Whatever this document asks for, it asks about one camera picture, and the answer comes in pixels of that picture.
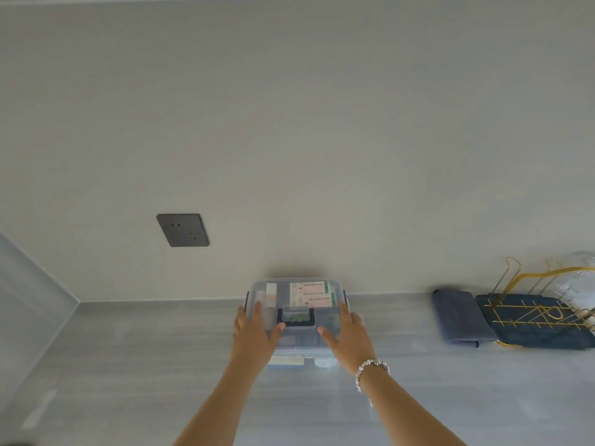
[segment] dark blue cloth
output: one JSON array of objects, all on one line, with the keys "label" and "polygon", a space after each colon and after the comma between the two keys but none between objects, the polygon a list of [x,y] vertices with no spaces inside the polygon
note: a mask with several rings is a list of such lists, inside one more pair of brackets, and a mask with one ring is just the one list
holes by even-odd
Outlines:
[{"label": "dark blue cloth", "polygon": [[470,292],[445,288],[432,294],[442,335],[451,344],[479,347],[498,337],[481,314]]},{"label": "dark blue cloth", "polygon": [[[577,322],[576,316],[563,321],[574,312],[558,299],[540,295],[508,294],[502,305],[497,306],[494,311],[490,305],[497,297],[498,294],[484,294],[478,295],[476,300],[487,322],[502,342],[545,349],[586,350],[595,347],[595,335],[586,326],[581,326],[582,322]],[[536,306],[544,308],[534,310]],[[510,322],[516,321],[530,310],[533,311],[519,323]],[[563,322],[564,325],[556,325],[556,322]]]}]

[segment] person's right hand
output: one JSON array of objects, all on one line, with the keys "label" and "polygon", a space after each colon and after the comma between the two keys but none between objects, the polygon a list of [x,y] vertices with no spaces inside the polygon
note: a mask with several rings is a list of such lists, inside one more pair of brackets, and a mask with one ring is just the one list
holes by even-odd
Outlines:
[{"label": "person's right hand", "polygon": [[341,366],[353,376],[358,373],[363,362],[377,359],[374,346],[362,325],[361,318],[355,313],[349,313],[343,302],[341,302],[341,332],[338,338],[324,327],[318,327],[318,333],[322,335]]}]

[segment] hand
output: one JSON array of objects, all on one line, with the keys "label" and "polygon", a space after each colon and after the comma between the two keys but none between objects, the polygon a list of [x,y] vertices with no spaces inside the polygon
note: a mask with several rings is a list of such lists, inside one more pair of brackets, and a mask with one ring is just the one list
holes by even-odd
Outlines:
[{"label": "hand", "polygon": [[244,307],[238,307],[233,323],[230,365],[240,367],[255,379],[271,359],[284,328],[285,322],[279,322],[269,338],[262,322],[262,304],[256,302],[252,322],[248,321]]},{"label": "hand", "polygon": [[374,346],[362,325],[361,318],[355,313],[349,313],[343,302],[341,302],[341,333],[338,338],[324,327],[318,327],[318,333],[322,335],[341,366],[353,376],[358,373],[363,362],[377,360]]}]

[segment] person's left hand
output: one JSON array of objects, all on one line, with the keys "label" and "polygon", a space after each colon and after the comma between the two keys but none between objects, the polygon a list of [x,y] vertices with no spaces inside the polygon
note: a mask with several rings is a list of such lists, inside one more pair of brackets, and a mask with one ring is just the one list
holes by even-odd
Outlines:
[{"label": "person's left hand", "polygon": [[256,378],[271,359],[284,328],[285,322],[279,322],[269,338],[262,322],[262,304],[257,302],[254,306],[252,322],[248,320],[244,307],[238,307],[233,323],[230,365],[238,366]]}]

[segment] forearm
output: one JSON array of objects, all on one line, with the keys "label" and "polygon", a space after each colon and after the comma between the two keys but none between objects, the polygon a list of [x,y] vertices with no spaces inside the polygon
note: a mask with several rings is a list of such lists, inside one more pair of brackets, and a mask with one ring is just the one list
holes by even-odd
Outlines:
[{"label": "forearm", "polygon": [[382,368],[367,366],[360,383],[395,446],[465,446]]},{"label": "forearm", "polygon": [[174,446],[232,446],[255,376],[230,363]]}]

